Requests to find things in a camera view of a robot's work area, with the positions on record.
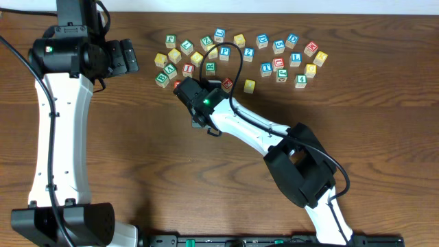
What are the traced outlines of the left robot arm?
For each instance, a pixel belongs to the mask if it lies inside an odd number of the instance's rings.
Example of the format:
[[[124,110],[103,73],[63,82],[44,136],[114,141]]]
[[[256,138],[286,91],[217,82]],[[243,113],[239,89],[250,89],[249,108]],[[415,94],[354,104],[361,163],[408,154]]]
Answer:
[[[86,168],[88,110],[95,85],[138,71],[132,42],[106,40],[101,1],[58,1],[58,23],[21,58],[35,79],[39,127],[36,173],[27,206],[11,226],[37,246],[141,246],[137,226],[92,203]]]

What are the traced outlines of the red I block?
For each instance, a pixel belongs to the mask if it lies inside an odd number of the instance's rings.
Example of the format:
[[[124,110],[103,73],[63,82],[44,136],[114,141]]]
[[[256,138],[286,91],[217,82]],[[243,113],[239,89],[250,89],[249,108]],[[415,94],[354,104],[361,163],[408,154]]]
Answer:
[[[193,72],[195,70],[195,66],[193,64],[185,63],[182,67],[182,75],[184,77],[193,77]]]

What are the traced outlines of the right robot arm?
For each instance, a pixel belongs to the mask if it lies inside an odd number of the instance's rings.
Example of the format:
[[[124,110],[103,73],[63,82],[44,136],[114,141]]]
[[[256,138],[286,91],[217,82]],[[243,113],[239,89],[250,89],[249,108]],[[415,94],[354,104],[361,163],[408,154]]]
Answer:
[[[310,128],[269,121],[240,105],[230,93],[192,78],[178,84],[174,94],[209,135],[233,135],[263,156],[281,193],[308,213],[321,244],[353,244],[353,230],[337,203],[351,185],[349,177]]]

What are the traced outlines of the blue 2 block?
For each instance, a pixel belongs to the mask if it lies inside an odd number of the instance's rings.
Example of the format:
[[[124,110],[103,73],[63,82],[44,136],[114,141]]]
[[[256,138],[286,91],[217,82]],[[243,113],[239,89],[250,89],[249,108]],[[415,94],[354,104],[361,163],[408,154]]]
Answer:
[[[253,58],[254,58],[254,49],[246,47],[244,49],[243,61],[252,62]]]

